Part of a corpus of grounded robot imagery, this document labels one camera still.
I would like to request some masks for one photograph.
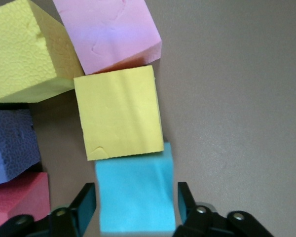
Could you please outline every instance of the purple foam block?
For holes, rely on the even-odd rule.
[[[39,161],[30,110],[0,110],[0,184]]]

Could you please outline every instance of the cube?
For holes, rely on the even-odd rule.
[[[170,143],[163,152],[98,160],[95,166],[101,232],[174,231]]]
[[[0,103],[45,100],[82,75],[63,25],[30,0],[0,6]]]
[[[39,161],[30,110],[0,110],[0,184]]]
[[[37,221],[49,212],[47,173],[24,172],[0,184],[0,225],[21,214],[32,215]]]
[[[88,160],[163,150],[152,66],[75,78],[74,86]]]
[[[53,0],[85,74],[146,65],[162,41],[144,0]]]

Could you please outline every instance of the gray table surface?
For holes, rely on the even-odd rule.
[[[60,20],[52,0],[34,2]],[[296,1],[147,5],[163,39],[153,67],[175,182],[223,216],[244,210],[276,237],[296,237]],[[96,182],[74,91],[31,110],[51,205],[70,203]],[[99,234],[98,216],[85,236]]]

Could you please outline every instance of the yellow foam block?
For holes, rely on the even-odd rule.
[[[163,151],[152,66],[74,79],[88,160]]]
[[[65,28],[29,0],[0,7],[0,102],[39,102],[83,70]]]

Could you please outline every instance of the pink cube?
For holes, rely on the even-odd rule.
[[[144,0],[53,0],[85,74],[143,66],[162,41]]]
[[[37,221],[49,212],[47,173],[24,172],[0,184],[0,225],[20,214],[30,214]]]

